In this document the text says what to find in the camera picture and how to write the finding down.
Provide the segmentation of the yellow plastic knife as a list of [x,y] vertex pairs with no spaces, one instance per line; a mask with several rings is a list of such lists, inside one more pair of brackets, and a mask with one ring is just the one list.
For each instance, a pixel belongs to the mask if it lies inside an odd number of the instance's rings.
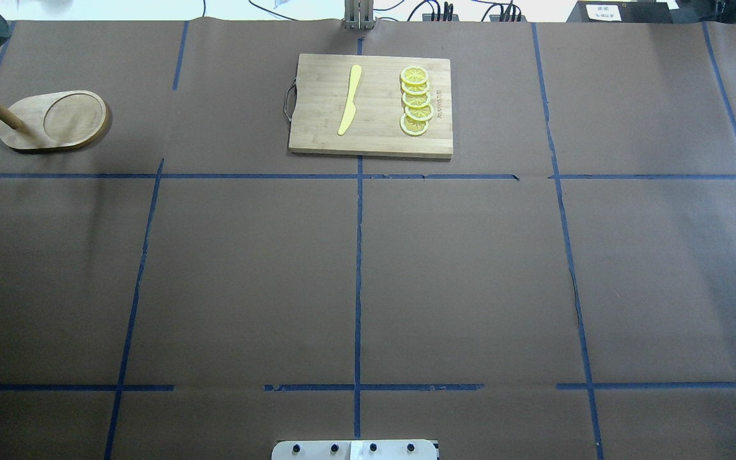
[[357,90],[360,85],[360,79],[362,79],[362,65],[353,64],[349,71],[348,91],[346,93],[346,102],[344,105],[344,113],[340,119],[339,127],[337,130],[338,136],[344,136],[348,129],[351,127],[353,120],[357,113],[357,107],[355,103]]

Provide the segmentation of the metal base plate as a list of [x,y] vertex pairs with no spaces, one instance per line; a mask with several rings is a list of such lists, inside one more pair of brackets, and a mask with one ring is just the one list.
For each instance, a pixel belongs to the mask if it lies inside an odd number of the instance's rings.
[[272,459],[439,459],[437,442],[425,439],[286,440]]

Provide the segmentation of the black power strip left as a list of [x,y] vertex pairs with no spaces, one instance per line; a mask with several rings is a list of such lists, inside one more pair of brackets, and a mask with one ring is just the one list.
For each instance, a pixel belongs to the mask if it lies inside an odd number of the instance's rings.
[[429,9],[421,14],[423,22],[458,22],[461,20],[455,12],[455,6],[448,1],[427,1],[424,6]]

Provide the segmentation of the bamboo cutting board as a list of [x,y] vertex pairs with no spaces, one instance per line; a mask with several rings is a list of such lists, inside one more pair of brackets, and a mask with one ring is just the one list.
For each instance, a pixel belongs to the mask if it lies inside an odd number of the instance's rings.
[[[356,116],[347,133],[338,136],[353,64],[362,65]],[[399,126],[405,114],[400,71],[409,65],[420,65],[429,72],[433,117],[427,132],[418,137],[404,134]],[[447,59],[301,54],[295,84],[288,144],[291,152],[452,158],[452,64]]]

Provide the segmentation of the black box with label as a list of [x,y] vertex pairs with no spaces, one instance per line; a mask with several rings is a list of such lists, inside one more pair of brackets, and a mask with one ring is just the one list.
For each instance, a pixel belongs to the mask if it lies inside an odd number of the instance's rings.
[[671,9],[654,1],[578,1],[566,23],[672,24]]

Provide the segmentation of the black power strip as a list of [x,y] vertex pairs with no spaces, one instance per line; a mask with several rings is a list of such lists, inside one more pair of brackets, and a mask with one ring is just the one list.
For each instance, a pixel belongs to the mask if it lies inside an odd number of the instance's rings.
[[524,22],[522,9],[514,2],[491,3],[485,10],[484,19],[490,22]]
[[421,14],[423,22],[458,22],[461,20],[455,12],[455,6],[448,1],[427,1],[424,6],[429,9]]

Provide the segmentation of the black power strip right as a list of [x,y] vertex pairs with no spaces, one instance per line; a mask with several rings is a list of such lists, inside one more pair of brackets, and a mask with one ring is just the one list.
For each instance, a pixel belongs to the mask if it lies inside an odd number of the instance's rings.
[[522,9],[514,2],[491,3],[485,10],[484,19],[490,22],[524,22]]

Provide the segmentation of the lemon slice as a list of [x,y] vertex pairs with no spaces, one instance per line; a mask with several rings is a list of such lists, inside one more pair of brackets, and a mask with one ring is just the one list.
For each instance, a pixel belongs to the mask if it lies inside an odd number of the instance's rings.
[[429,122],[433,117],[433,107],[431,104],[424,105],[423,107],[405,105],[404,111],[406,117],[414,121]]
[[409,86],[422,86],[429,82],[429,72],[420,65],[409,65],[400,71],[400,81]]
[[418,137],[424,135],[429,129],[429,120],[413,119],[406,114],[402,114],[399,119],[399,126],[404,134]]
[[428,91],[417,95],[403,91],[401,93],[401,101],[406,107],[420,109],[431,104],[431,95]]
[[423,84],[409,84],[409,82],[401,81],[401,91],[406,95],[423,96],[429,93],[430,87],[427,82]]

